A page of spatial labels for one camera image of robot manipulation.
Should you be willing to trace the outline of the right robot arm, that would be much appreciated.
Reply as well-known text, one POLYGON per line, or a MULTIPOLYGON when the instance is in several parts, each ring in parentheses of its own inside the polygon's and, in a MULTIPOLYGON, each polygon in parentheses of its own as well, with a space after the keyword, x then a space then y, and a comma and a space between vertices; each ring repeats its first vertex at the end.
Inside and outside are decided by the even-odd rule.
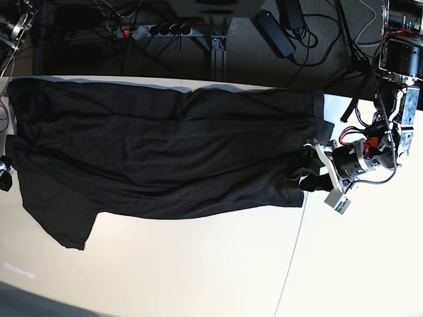
MULTIPOLYGON (((9 110, 3 102, 7 87, 15 70, 15 58, 32 28, 38 14, 39 1, 1 1, 1 79, 9 76, 1 88, 1 134, 9 127, 9 110)), ((13 184, 11 176, 11 160, 1 155, 1 190, 8 192, 13 184)))

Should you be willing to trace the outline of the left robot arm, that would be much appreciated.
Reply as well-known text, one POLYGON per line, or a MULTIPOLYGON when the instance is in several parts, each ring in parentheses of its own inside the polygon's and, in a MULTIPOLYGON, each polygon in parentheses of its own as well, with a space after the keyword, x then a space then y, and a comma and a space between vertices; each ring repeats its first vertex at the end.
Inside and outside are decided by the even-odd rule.
POLYGON ((322 151, 320 162, 328 172, 309 174, 300 181, 302 190, 334 191, 344 195, 363 180, 362 174, 383 167, 396 172, 408 156, 413 135, 414 115, 418 107, 422 80, 422 2, 383 1, 381 41, 373 58, 360 58, 361 49, 351 35, 340 1, 334 8, 342 21, 350 48, 347 73, 364 76, 359 88, 375 85, 375 113, 371 123, 348 126, 337 140, 315 141, 311 147, 322 151))

